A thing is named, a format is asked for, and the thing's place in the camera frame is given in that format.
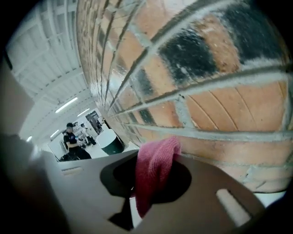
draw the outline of black shirt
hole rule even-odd
[[[69,142],[70,144],[76,144],[77,143],[77,140],[75,139],[75,135],[73,133],[68,133],[68,132],[65,132],[64,134],[64,142]]]

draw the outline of pink cloth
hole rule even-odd
[[[136,162],[136,208],[144,217],[153,196],[164,189],[172,167],[173,156],[181,153],[176,137],[149,142],[141,146]]]

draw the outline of man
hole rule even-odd
[[[88,129],[86,128],[86,126],[84,126],[84,124],[82,123],[82,124],[81,124],[81,127],[82,127],[81,131],[82,131],[83,135],[86,136],[88,142],[92,143],[92,145],[95,145],[96,142],[95,142],[95,140],[92,138],[92,136],[90,136],[90,134],[88,133]]]
[[[73,134],[72,123],[66,125],[66,132],[64,133],[63,139],[68,146],[69,153],[76,155],[80,159],[91,159],[90,154],[77,144],[77,140]]]

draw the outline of black cap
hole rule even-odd
[[[69,122],[69,123],[66,125],[66,127],[71,127],[71,128],[73,128],[73,124],[72,124],[71,122]]]

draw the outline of pink fabric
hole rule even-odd
[[[135,196],[140,217],[151,207],[152,197],[164,189],[172,167],[173,156],[181,153],[176,137],[149,142],[141,146],[136,162]]]

